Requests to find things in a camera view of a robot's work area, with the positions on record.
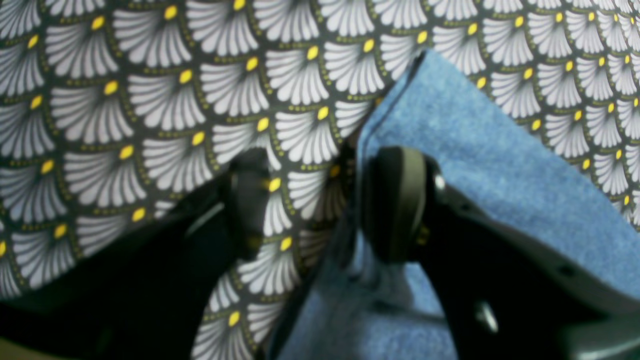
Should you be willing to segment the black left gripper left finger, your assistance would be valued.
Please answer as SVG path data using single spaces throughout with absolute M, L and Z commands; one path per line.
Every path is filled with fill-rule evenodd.
M 1 304 L 3 360 L 187 360 L 217 280 L 253 260 L 269 198 L 264 148 L 57 281 Z

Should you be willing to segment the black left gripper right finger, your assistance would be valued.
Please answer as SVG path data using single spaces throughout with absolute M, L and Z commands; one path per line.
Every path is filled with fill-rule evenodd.
M 380 148 L 368 234 L 387 264 L 418 263 L 460 360 L 637 360 L 639 302 L 488 217 L 433 158 Z

